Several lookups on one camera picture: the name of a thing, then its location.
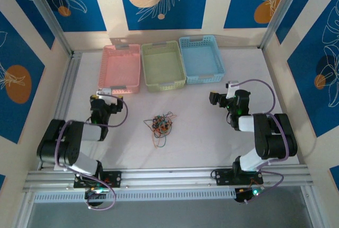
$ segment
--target white table surface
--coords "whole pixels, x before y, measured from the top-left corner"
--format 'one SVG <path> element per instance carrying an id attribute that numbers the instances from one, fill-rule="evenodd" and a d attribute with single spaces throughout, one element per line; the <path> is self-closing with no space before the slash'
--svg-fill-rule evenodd
<path id="1" fill-rule="evenodd" d="M 103 142 L 82 141 L 81 152 L 100 160 L 105 169 L 188 168 L 231 165 L 239 155 L 254 147 L 254 134 L 234 131 L 226 123 L 227 110 L 209 103 L 210 91 L 226 93 L 225 83 L 258 78 L 273 86 L 260 49 L 221 49 L 226 75 L 219 83 L 186 85 L 183 89 L 149 93 L 144 75 L 140 92 L 125 94 L 129 108 L 127 121 L 110 128 Z M 85 52 L 77 74 L 67 119 L 85 121 L 90 116 L 90 96 L 95 94 L 99 79 L 101 51 Z M 251 92 L 250 113 L 268 111 L 272 106 L 269 89 L 261 83 L 242 86 Z M 111 115 L 110 124 L 119 123 L 125 109 Z M 158 114 L 173 112 L 173 129 L 165 147 L 155 149 L 151 131 L 143 123 Z M 277 100 L 273 113 L 281 112 Z M 284 164 L 298 164 L 290 157 Z"/>

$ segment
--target plastic basket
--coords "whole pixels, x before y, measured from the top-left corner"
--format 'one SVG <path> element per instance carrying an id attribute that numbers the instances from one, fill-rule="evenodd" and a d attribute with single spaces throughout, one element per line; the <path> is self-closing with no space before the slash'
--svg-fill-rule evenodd
<path id="1" fill-rule="evenodd" d="M 144 44 L 141 57 L 149 92 L 179 89 L 185 85 L 186 75 L 176 41 Z"/>
<path id="2" fill-rule="evenodd" d="M 179 39 L 187 84 L 219 82 L 225 67 L 214 36 Z"/>
<path id="3" fill-rule="evenodd" d="M 99 88 L 109 88 L 112 94 L 138 93 L 140 70 L 140 45 L 105 46 Z"/>

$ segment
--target blue plastic basket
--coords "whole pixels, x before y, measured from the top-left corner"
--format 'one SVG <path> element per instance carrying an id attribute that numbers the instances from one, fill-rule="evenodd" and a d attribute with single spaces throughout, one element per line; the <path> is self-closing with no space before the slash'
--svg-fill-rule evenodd
<path id="1" fill-rule="evenodd" d="M 219 82 L 225 67 L 214 36 L 179 39 L 187 84 Z"/>

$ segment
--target tangled wires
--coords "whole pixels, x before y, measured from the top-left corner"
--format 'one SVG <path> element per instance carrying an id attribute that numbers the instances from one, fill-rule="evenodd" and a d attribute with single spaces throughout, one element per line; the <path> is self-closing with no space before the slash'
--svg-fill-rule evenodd
<path id="1" fill-rule="evenodd" d="M 155 116 L 153 119 L 144 120 L 144 123 L 148 128 L 152 131 L 152 141 L 155 148 L 164 147 L 166 144 L 166 136 L 170 134 L 172 130 L 172 120 L 175 118 L 172 112 L 168 112 L 167 114 L 163 114 L 162 116 Z M 159 146 L 160 139 L 165 138 L 164 145 Z"/>

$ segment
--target pink plastic basket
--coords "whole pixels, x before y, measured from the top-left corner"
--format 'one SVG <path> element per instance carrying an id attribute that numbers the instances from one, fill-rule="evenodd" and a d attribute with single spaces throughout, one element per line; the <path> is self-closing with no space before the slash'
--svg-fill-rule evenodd
<path id="1" fill-rule="evenodd" d="M 112 94 L 138 93 L 140 64 L 140 45 L 105 46 L 102 52 L 99 88 L 109 88 Z"/>

